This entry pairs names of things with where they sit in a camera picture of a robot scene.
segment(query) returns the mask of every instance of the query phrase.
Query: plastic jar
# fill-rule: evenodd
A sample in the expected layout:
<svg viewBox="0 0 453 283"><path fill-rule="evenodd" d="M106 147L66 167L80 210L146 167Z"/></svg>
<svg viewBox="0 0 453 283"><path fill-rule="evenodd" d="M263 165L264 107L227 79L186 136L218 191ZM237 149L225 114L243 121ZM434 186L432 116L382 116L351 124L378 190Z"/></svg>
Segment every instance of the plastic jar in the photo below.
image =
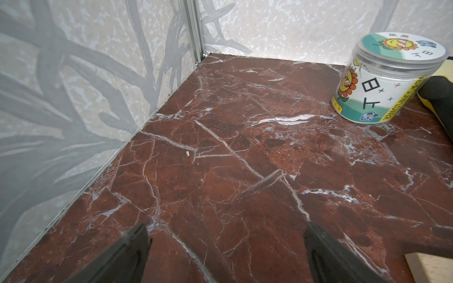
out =
<svg viewBox="0 0 453 283"><path fill-rule="evenodd" d="M447 57L445 47L422 36L366 35L352 50L332 105L354 123L387 122Z"/></svg>

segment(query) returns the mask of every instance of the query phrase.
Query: black object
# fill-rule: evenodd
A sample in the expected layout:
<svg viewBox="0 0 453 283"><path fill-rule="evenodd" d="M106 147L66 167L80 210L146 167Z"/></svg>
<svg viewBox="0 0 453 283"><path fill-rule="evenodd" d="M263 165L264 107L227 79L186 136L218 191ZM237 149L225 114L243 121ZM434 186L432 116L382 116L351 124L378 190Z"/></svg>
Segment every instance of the black object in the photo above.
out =
<svg viewBox="0 0 453 283"><path fill-rule="evenodd" d="M430 77L419 89L418 95L422 103L436 115L453 142L453 82L451 81L453 78L451 75L450 71L445 76Z"/></svg>
<svg viewBox="0 0 453 283"><path fill-rule="evenodd" d="M386 283L323 228L309 222L304 233L314 283Z"/></svg>
<svg viewBox="0 0 453 283"><path fill-rule="evenodd" d="M138 224L65 283L140 283L151 244Z"/></svg>

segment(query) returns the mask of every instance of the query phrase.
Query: wooden block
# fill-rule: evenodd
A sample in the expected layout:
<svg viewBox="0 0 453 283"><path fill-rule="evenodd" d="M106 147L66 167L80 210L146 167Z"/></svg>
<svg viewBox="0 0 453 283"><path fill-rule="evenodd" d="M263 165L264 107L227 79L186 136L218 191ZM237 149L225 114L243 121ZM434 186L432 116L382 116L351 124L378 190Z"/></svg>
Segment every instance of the wooden block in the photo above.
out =
<svg viewBox="0 0 453 283"><path fill-rule="evenodd" d="M405 257L416 283L453 283L453 259L422 253Z"/></svg>

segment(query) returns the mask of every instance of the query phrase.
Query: yellow object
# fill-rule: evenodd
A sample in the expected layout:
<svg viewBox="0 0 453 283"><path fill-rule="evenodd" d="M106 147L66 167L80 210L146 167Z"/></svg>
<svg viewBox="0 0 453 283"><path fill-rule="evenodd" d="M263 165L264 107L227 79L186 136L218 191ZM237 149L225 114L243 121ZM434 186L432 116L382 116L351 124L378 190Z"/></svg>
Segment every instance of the yellow object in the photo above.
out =
<svg viewBox="0 0 453 283"><path fill-rule="evenodd" d="M453 259L422 253L405 257L415 283L453 282Z"/></svg>
<svg viewBox="0 0 453 283"><path fill-rule="evenodd" d="M332 105L335 109L337 109L338 113L341 113L343 111L343 108L338 104L335 97L332 97Z"/></svg>
<svg viewBox="0 0 453 283"><path fill-rule="evenodd" d="M443 76L453 82L453 60L445 61L442 66L433 74L433 76Z"/></svg>
<svg viewBox="0 0 453 283"><path fill-rule="evenodd" d="M419 97L419 99L423 103L423 105L425 105L429 110L431 110L437 117L437 113L436 113L436 111L434 111L434 107L431 104L431 102L429 102L429 100L427 100L427 99L422 98L418 93L417 93L417 96Z"/></svg>

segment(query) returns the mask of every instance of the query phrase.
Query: cartoon character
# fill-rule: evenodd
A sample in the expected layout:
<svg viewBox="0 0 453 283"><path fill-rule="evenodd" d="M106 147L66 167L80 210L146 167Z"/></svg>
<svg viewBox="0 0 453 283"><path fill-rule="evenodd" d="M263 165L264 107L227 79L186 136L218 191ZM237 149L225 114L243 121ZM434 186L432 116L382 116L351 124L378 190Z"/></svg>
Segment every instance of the cartoon character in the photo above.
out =
<svg viewBox="0 0 453 283"><path fill-rule="evenodd" d="M356 79L357 74L354 73L354 70L349 66L348 70L346 71L346 75L341 80L340 87L338 88L338 95L340 96L343 102L349 99L349 95L352 94L352 91L356 89L356 83L358 80Z"/></svg>
<svg viewBox="0 0 453 283"><path fill-rule="evenodd" d="M370 111L362 114L362 117L360 117L360 121L368 121L371 122L374 117L379 116L379 114L376 114L376 112Z"/></svg>
<svg viewBox="0 0 453 283"><path fill-rule="evenodd" d="M420 44L420 46L429 46L429 47L436 48L436 44L434 42L431 42L431 41L419 40L417 42Z"/></svg>
<svg viewBox="0 0 453 283"><path fill-rule="evenodd" d="M392 50L409 50L409 49L416 49L418 45L411 40L404 39L404 38L386 38L382 41L379 41L378 44L373 43L374 45L380 45L384 49Z"/></svg>

